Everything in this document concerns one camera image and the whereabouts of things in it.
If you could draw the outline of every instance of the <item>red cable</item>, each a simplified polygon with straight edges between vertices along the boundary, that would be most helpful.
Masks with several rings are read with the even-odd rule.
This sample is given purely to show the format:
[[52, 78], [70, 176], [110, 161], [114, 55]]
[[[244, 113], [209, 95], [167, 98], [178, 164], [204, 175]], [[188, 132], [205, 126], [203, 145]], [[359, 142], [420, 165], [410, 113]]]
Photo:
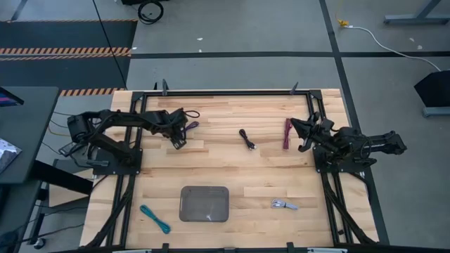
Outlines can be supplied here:
[[290, 123], [290, 119], [286, 119], [285, 128], [284, 128], [284, 143], [283, 143], [283, 149], [288, 150], [289, 149], [289, 130], [293, 127], [293, 125]]

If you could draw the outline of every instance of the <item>black and orange striped mat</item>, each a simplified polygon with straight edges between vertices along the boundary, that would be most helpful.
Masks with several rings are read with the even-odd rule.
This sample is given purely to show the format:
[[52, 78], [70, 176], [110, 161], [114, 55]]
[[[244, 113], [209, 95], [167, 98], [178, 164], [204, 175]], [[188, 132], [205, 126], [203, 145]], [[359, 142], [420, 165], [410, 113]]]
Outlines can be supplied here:
[[57, 86], [62, 96], [124, 89], [137, 21], [103, 24], [111, 47], [98, 20], [0, 22], [1, 85]]

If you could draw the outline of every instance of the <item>metal table leg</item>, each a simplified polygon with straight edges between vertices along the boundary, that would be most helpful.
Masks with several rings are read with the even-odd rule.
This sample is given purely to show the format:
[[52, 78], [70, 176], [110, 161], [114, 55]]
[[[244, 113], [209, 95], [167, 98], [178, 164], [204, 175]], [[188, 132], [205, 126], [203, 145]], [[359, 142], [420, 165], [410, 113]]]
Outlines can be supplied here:
[[450, 115], [450, 107], [441, 107], [441, 108], [423, 108], [423, 116], [429, 117], [429, 116], [449, 116]]
[[442, 24], [450, 20], [450, 15], [429, 15], [441, 0], [430, 0], [416, 14], [386, 15], [385, 24]]
[[64, 187], [78, 193], [84, 193], [86, 195], [91, 194], [91, 181], [75, 176], [61, 169], [57, 169], [51, 165], [44, 164], [40, 161], [34, 162], [30, 176], [34, 179], [42, 180], [55, 186]]

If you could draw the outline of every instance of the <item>yellow plug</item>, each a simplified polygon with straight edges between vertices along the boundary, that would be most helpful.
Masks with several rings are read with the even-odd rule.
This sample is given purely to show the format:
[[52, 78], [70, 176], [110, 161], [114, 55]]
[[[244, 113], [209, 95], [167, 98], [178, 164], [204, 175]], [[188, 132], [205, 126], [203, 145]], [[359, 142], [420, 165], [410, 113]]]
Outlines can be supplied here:
[[341, 27], [344, 27], [344, 26], [348, 26], [348, 25], [349, 25], [349, 22], [346, 21], [346, 20], [337, 20], [337, 21], [339, 22], [339, 25], [340, 25]]

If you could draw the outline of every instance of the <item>gray tray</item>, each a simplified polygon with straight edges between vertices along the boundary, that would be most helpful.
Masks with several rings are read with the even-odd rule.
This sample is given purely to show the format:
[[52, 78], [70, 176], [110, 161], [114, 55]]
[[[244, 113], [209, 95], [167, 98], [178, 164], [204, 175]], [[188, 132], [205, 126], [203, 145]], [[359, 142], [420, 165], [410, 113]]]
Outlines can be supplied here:
[[179, 217], [182, 221], [225, 222], [230, 193], [223, 186], [185, 186], [181, 189]]

